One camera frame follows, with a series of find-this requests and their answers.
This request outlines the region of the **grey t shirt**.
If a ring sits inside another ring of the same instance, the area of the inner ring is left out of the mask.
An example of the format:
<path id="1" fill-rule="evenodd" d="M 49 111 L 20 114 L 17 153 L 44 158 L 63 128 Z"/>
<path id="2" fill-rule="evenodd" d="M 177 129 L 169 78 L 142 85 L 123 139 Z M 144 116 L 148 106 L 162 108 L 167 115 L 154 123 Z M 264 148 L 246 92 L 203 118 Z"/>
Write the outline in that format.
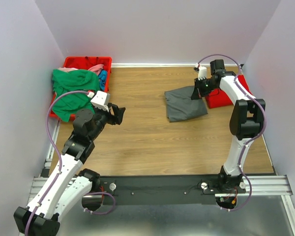
<path id="1" fill-rule="evenodd" d="M 166 113 L 169 122 L 186 121 L 207 115 L 207 107 L 200 99 L 192 100 L 193 86 L 164 92 Z"/>

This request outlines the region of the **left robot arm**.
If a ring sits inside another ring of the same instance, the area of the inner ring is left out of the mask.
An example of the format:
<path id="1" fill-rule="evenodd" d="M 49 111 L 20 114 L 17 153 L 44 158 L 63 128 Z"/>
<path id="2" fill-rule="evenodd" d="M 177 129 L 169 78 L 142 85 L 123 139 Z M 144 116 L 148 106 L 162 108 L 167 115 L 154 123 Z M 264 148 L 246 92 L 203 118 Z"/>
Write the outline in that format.
<path id="1" fill-rule="evenodd" d="M 94 150 L 94 140 L 105 125 L 120 125 L 125 110 L 125 107 L 112 103 L 107 108 L 95 104 L 92 110 L 81 109 L 75 114 L 73 131 L 62 151 L 57 152 L 57 166 L 28 205 L 18 207 L 14 212 L 20 233 L 26 236 L 55 236 L 61 219 L 83 196 L 97 195 L 101 200 L 112 196 L 104 192 L 98 173 L 80 168 Z"/>

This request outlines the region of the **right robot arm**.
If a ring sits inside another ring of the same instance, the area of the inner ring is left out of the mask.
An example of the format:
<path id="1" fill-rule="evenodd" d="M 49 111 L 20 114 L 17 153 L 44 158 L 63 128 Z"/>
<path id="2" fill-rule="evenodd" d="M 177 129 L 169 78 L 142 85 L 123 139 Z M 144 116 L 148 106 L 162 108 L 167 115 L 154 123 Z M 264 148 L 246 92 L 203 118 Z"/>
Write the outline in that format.
<path id="1" fill-rule="evenodd" d="M 192 100 L 207 97 L 213 90 L 220 89 L 234 105 L 229 123 L 233 136 L 229 155 L 214 183 L 218 191 L 230 192 L 240 185 L 249 148 L 265 130 L 266 103 L 254 97 L 240 83 L 235 72 L 227 71 L 222 59 L 210 62 L 210 78 L 207 78 L 206 67 L 196 64 L 194 69 L 198 77 L 194 80 Z"/>

